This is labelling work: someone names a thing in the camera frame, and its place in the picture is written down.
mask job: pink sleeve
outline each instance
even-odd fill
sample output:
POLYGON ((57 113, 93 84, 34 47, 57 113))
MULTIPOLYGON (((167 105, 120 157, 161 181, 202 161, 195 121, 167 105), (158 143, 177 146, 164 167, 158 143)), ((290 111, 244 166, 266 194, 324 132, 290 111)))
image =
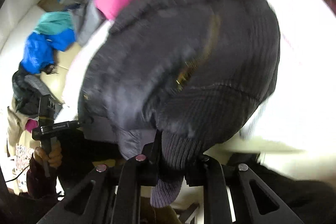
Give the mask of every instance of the pink sleeve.
POLYGON ((38 126, 38 122, 37 121, 29 119, 27 121, 27 123, 26 123, 25 129, 31 133, 32 130, 34 128, 36 128, 37 126, 38 126))

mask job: gray jacket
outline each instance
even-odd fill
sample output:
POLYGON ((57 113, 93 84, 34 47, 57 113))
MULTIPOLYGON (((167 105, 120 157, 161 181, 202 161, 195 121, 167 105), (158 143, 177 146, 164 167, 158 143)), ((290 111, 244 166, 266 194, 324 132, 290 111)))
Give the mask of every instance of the gray jacket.
POLYGON ((72 17, 76 42, 83 47, 95 30, 106 20, 95 6, 94 0, 85 0, 78 9, 68 10, 72 17))

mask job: black handle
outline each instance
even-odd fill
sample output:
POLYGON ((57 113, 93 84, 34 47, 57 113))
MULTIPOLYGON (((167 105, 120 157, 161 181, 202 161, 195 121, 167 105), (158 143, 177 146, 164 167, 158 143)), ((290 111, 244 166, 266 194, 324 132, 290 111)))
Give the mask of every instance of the black handle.
MULTIPOLYGON (((50 139, 44 139, 41 140, 41 148, 45 151, 47 156, 49 156, 51 152, 51 146, 54 142, 57 141, 56 137, 50 138, 50 139)), ((50 178, 50 167, 47 161, 43 161, 43 168, 44 168, 44 174, 47 178, 50 178)))

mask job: teal fabric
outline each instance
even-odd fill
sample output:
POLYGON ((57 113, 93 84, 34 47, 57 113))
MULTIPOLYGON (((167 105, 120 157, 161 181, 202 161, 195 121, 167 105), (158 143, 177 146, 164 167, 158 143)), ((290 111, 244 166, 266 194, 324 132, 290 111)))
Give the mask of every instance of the teal fabric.
POLYGON ((33 32, 55 35, 66 29, 74 29, 69 12, 50 12, 41 16, 33 32))

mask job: patterned fabric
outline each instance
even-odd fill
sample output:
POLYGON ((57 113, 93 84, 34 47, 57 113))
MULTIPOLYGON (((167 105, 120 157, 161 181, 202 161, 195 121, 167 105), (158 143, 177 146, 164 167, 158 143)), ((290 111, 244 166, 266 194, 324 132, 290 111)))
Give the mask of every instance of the patterned fabric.
MULTIPOLYGON (((29 160, 32 157, 34 149, 26 147, 21 144, 16 145, 16 167, 14 170, 14 175, 17 176, 19 173, 22 172, 24 168, 29 165, 29 160)), ((18 178, 17 182, 19 185, 19 189, 22 192, 28 192, 27 190, 27 182, 26 182, 26 175, 29 168, 27 168, 18 178)))

